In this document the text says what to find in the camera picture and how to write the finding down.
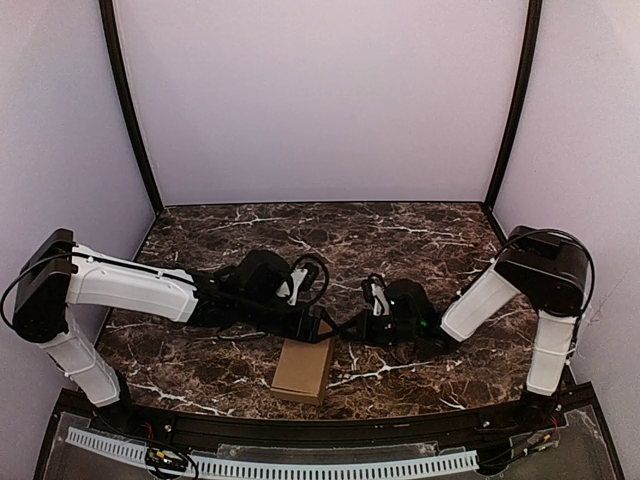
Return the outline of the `brown cardboard box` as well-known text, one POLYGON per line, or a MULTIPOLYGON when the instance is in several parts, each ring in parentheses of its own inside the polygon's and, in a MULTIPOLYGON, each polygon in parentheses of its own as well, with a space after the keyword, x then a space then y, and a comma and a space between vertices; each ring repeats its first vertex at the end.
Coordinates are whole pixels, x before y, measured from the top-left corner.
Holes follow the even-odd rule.
POLYGON ((320 406, 325 397, 335 339, 317 344, 286 340, 270 392, 278 399, 320 406))

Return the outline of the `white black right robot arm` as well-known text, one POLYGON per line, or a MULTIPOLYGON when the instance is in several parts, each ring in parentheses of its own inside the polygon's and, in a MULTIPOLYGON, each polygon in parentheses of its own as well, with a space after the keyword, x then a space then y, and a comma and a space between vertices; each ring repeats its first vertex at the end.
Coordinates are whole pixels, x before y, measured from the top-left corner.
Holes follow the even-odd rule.
POLYGON ((377 347, 411 344, 431 360, 456 351, 485 324, 500 321, 507 309, 528 306, 536 333, 525 392, 549 398, 576 349, 595 279, 593 256, 577 237, 520 225, 443 310, 414 280, 387 283, 370 275, 362 283, 368 308, 341 325, 339 334, 377 347))

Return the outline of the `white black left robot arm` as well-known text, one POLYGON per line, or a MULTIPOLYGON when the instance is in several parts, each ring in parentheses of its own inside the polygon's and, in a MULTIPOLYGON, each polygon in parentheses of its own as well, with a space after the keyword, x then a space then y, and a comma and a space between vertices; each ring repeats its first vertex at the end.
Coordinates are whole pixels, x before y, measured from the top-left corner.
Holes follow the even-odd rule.
POLYGON ((140 312, 198 328, 239 322, 280 338, 317 344, 339 327, 319 301, 329 271, 316 255, 293 263, 253 249, 214 272, 164 269, 96 252, 58 229, 22 267, 1 298, 14 300, 2 321, 38 345, 97 408, 127 401, 124 379, 97 353, 76 323, 72 305, 140 312))

